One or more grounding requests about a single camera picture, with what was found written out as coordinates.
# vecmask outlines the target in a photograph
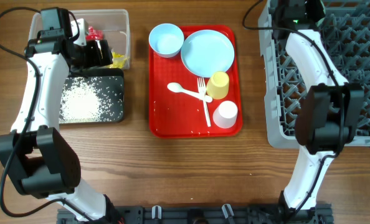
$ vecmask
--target wood grain surface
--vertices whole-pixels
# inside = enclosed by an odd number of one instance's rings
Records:
[[[126,118],[119,124],[62,126],[78,154],[82,177],[115,205],[205,206],[275,203],[290,180],[296,149],[274,149],[267,141],[265,71],[259,37],[241,20],[253,1],[50,1],[2,0],[13,6],[70,10],[126,9],[130,15],[131,68],[125,72]],[[249,18],[257,25],[263,4]],[[17,52],[27,44],[32,13],[1,19],[0,42]],[[164,22],[179,26],[224,24],[235,33],[244,125],[232,138],[154,137],[148,128],[148,34]],[[7,134],[22,101],[26,64],[0,50],[0,134]],[[19,195],[10,181],[6,203],[26,212],[43,200]],[[370,148],[347,147],[331,165],[318,194],[332,203],[336,223],[370,223]],[[0,209],[0,223],[55,223],[58,205],[27,218],[12,219]]]

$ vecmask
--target light blue plate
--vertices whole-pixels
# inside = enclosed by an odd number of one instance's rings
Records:
[[[230,68],[235,59],[235,50],[224,34],[200,30],[184,41],[181,58],[190,72],[210,78],[214,72],[226,72]]]

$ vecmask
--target dish rack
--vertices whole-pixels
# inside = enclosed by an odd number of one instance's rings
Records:
[[[364,89],[365,101],[356,135],[349,146],[370,147],[370,1],[324,0],[326,17],[321,25],[324,46],[333,63],[350,83]],[[268,0],[259,27],[272,25],[278,0]],[[300,100],[307,91],[304,81],[286,50],[272,39],[271,30],[260,30],[260,53],[264,57],[267,92],[265,117],[268,141],[273,147],[298,148],[295,121]]]

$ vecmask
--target clear plastic container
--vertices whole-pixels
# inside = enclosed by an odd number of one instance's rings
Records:
[[[124,55],[114,61],[126,60],[122,69],[130,67],[130,19],[125,9],[97,9],[72,11],[76,19],[85,19],[89,26],[102,30],[109,47],[114,52]],[[29,40],[37,37],[42,30],[41,15],[36,13],[31,22]]]

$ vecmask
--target yellow cup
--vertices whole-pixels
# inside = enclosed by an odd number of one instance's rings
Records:
[[[207,83],[207,94],[215,100],[223,99],[229,90],[229,76],[225,72],[214,73]]]

